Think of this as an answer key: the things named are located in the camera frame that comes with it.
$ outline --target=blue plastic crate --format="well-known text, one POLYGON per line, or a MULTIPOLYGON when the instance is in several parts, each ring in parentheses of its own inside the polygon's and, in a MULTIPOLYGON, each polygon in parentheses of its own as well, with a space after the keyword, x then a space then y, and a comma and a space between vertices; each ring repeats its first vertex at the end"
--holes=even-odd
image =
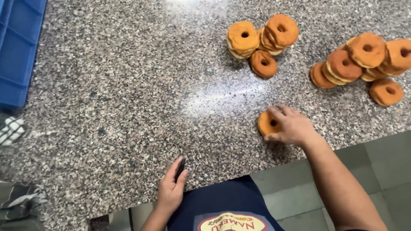
POLYGON ((0 0, 0 108, 23 107, 47 0, 0 0))

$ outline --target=granite countertop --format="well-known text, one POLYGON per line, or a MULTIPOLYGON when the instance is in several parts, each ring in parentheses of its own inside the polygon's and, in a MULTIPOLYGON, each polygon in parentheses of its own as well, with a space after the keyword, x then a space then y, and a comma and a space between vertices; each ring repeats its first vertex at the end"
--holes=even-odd
POLYGON ((29 132, 2 150, 3 180, 45 186, 48 230, 86 230, 89 218, 155 200, 180 155, 188 190, 304 158, 263 142, 256 121, 274 103, 305 113, 334 149, 410 129, 410 71, 395 79, 405 97, 390 107, 362 81, 323 90, 308 78, 362 32, 411 37, 409 10, 405 0, 48 0, 29 132), (275 13, 295 19, 300 36, 262 80, 229 54, 226 30, 275 13))

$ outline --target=donut hole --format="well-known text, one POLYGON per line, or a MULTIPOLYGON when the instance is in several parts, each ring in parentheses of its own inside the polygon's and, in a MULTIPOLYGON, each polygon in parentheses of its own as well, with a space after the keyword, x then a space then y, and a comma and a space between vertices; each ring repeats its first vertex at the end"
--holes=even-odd
POLYGON ((281 24, 277 27, 277 30, 280 31, 280 32, 286 32, 287 31, 287 29, 281 24))
POLYGON ((277 123, 277 121, 275 121, 275 120, 271 120, 271 121, 270 121, 270 125, 273 126, 273 127, 276 126, 277 124, 278 124, 278 123, 277 123))
POLYGON ((366 52, 371 52, 372 51, 372 46, 366 44, 366 45, 363 46, 363 50, 366 51, 366 52))
POLYGON ((348 65, 350 65, 350 62, 348 62, 348 60, 343 60, 343 61, 342 61, 342 64, 343 64, 344 66, 348 66, 348 65))
POLYGON ((392 95, 395 95, 395 90, 394 90, 393 88, 391 88, 391 87, 386 87, 386 90, 387 90, 388 93, 390 93, 390 94, 392 94, 392 95))
POLYGON ((401 56, 406 58, 410 52, 411 52, 411 50, 403 48, 403 49, 401 49, 401 56))

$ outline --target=left hand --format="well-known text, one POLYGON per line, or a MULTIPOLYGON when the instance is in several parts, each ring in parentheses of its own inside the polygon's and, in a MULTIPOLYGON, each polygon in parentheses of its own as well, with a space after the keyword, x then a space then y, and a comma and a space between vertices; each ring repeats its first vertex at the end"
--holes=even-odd
POLYGON ((174 183, 178 164, 181 161, 182 157, 178 158, 168 169, 166 175, 160 180, 156 208, 159 209, 159 211, 166 213, 168 216, 171 216, 180 206, 184 184, 187 181, 188 170, 185 169, 178 177, 177 183, 174 183))

